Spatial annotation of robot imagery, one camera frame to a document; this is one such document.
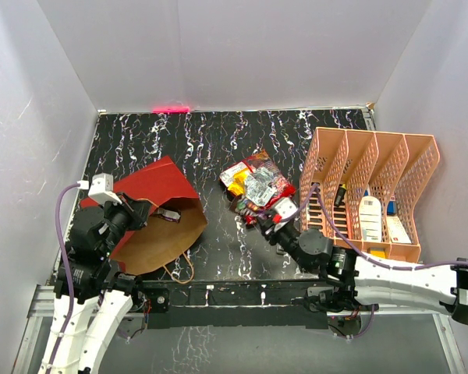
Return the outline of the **brown purple candy packet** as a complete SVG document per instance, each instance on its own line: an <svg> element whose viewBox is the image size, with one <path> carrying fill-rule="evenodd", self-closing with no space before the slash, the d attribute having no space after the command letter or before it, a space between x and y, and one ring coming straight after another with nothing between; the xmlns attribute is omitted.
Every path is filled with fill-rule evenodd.
<svg viewBox="0 0 468 374"><path fill-rule="evenodd" d="M157 208L156 211L154 211L154 215L156 217L159 217L165 221L170 221L170 222L175 222L179 223L181 219L181 213L176 210L168 210L165 208Z"/></svg>

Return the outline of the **red brown paper bag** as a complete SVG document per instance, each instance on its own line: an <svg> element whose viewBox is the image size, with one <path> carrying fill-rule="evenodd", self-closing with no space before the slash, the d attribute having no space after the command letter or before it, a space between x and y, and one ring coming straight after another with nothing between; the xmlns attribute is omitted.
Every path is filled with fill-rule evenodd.
<svg viewBox="0 0 468 374"><path fill-rule="evenodd" d="M127 232L111 254L126 273L142 275L160 269L169 272L167 265L185 256L207 227L197 192L168 156L114 181L113 191L117 196L124 192L132 199L152 203L147 225ZM81 201L83 208L96 204L89 197ZM156 217L154 211L159 207L179 211L180 222Z"/></svg>

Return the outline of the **white wrapper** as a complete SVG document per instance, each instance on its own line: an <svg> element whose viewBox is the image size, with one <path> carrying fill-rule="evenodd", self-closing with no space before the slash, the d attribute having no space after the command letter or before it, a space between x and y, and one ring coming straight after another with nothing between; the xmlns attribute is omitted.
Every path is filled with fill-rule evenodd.
<svg viewBox="0 0 468 374"><path fill-rule="evenodd" d="M244 180L245 197L257 206L266 206L277 189L272 186L274 174L267 168L258 168Z"/></svg>

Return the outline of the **red cookie snack bag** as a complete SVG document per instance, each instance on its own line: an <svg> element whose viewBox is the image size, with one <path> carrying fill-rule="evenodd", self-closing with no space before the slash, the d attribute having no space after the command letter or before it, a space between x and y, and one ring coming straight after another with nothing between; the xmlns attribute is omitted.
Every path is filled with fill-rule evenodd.
<svg viewBox="0 0 468 374"><path fill-rule="evenodd" d="M274 174L272 180L272 186L277 189L277 192L273 195L271 200L266 206L263 206L266 210L270 210L275 203L277 203L283 197L293 197L294 193L296 192L296 188L293 186L292 183L281 173L277 165L273 162L273 160L269 157L268 153L265 150L262 150L258 153L255 153L236 164L233 164L231 167L225 169L219 177L220 182L224 185L224 187L228 187L229 184L232 182L232 177L236 173L248 169L250 173L255 172L258 168L267 168ZM241 196L234 196L231 192L229 192L234 200L233 200L233 208L234 211L234 203L239 199L247 199L245 195ZM245 221L245 223L249 226L253 226L257 223L258 217L243 217L241 218Z"/></svg>

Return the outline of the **yellow snack packet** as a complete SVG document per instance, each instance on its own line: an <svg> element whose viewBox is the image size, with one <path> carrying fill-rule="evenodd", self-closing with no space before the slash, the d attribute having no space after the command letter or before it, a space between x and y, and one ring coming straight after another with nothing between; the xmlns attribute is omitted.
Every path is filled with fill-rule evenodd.
<svg viewBox="0 0 468 374"><path fill-rule="evenodd" d="M242 170L233 175L232 182L227 187L228 191L234 196L243 195L245 193L245 181L249 175L250 171L248 169Z"/></svg>

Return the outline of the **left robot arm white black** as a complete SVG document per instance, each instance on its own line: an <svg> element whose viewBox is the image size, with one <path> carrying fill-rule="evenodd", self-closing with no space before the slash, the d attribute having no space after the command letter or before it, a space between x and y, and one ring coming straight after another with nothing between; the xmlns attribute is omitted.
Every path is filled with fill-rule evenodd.
<svg viewBox="0 0 468 374"><path fill-rule="evenodd" d="M40 373L96 373L119 324L140 309L140 278L111 274L110 255L124 236L145 228L152 203L117 193L117 201L86 206L62 242L54 313Z"/></svg>

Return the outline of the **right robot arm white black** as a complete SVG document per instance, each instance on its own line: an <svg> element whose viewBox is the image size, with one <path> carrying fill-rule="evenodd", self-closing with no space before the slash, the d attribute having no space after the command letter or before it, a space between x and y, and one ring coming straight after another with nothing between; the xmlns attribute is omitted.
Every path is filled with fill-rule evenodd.
<svg viewBox="0 0 468 374"><path fill-rule="evenodd" d="M319 310L401 305L445 313L468 326L468 259L429 265L379 259L334 245L319 230L298 231L277 213L258 217L257 223L270 244L333 287L311 299Z"/></svg>

